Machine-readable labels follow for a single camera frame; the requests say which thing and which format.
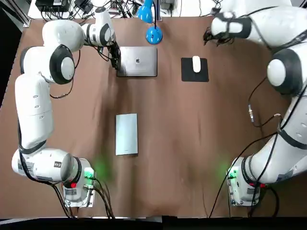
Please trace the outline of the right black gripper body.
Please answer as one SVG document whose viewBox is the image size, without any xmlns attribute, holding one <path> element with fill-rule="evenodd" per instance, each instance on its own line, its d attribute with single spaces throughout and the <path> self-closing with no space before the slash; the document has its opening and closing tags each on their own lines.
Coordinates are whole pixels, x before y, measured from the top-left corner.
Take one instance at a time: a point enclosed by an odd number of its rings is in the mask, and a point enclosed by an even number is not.
<svg viewBox="0 0 307 230">
<path fill-rule="evenodd" d="M 219 45 L 230 45 L 230 44 L 233 44 L 234 42 L 234 38 L 224 38 L 224 37 L 216 37 L 212 34 L 212 31 L 211 31 L 211 28 L 208 27 L 206 29 L 206 31 L 204 32 L 203 34 L 203 45 L 207 45 L 208 42 L 210 41 L 213 41 L 216 46 L 219 46 Z"/>
</svg>

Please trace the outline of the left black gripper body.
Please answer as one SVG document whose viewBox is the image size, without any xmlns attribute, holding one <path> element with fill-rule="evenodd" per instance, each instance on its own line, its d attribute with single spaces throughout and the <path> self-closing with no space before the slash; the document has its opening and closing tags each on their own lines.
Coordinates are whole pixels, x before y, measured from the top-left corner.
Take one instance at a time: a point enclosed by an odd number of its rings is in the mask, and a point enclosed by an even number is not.
<svg viewBox="0 0 307 230">
<path fill-rule="evenodd" d="M 112 43 L 107 48 L 112 57 L 120 57 L 120 48 L 117 42 Z"/>
</svg>

